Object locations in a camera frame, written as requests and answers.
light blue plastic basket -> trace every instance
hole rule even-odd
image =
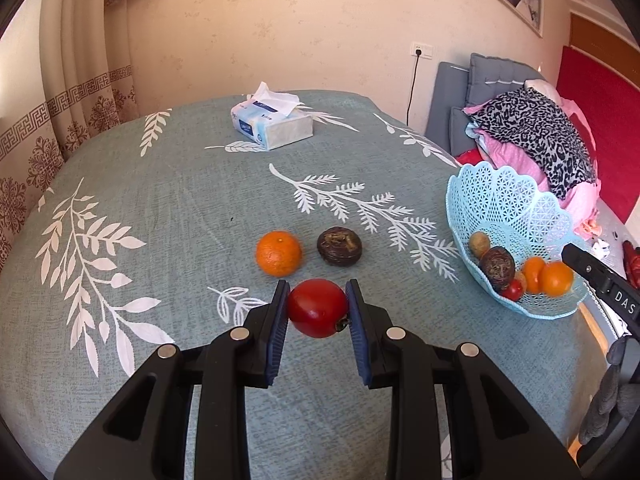
[[[588,250],[574,234],[571,215],[556,197],[538,191],[530,176],[505,166],[494,170],[488,162],[465,164],[447,186],[447,219],[466,268],[482,288],[501,305],[538,319],[558,319],[573,314],[588,294],[584,280],[575,274],[571,291],[560,298],[525,294],[519,302],[497,294],[489,284],[467,242],[476,231],[491,238],[492,246],[509,250],[519,269],[530,256],[560,260],[562,248],[573,243]]]

brown dried fruit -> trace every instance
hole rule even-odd
[[[507,288],[516,274],[513,256],[504,247],[489,249],[480,260],[480,269],[497,292]]]
[[[469,237],[469,249],[479,260],[491,249],[491,240],[489,240],[486,233],[476,231]]]
[[[318,237],[318,252],[328,264],[349,267],[362,256],[362,242],[351,229],[332,227]]]

metal screw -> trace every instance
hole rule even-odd
[[[233,329],[229,335],[234,341],[242,341],[242,339],[247,339],[249,337],[249,331],[244,326],[238,326]]]
[[[480,353],[480,349],[473,343],[464,343],[460,347],[460,351],[462,352],[462,355],[467,357],[476,357]]]
[[[386,336],[389,339],[393,339],[397,341],[399,339],[404,339],[404,336],[406,336],[406,332],[404,331],[404,329],[400,328],[399,326],[393,326],[386,330]]]
[[[158,357],[161,359],[168,359],[169,357],[173,357],[174,355],[175,355],[174,345],[162,345],[158,349]]]

leopard print fabric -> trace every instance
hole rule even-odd
[[[596,181],[589,152],[569,117],[533,88],[505,92],[469,118],[495,140],[522,148],[560,200],[577,184]]]

beige curtain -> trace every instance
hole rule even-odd
[[[40,59],[47,108],[63,156],[138,116],[126,2],[42,0]]]
[[[64,160],[138,116],[126,1],[26,0],[0,38],[0,65],[1,270]]]

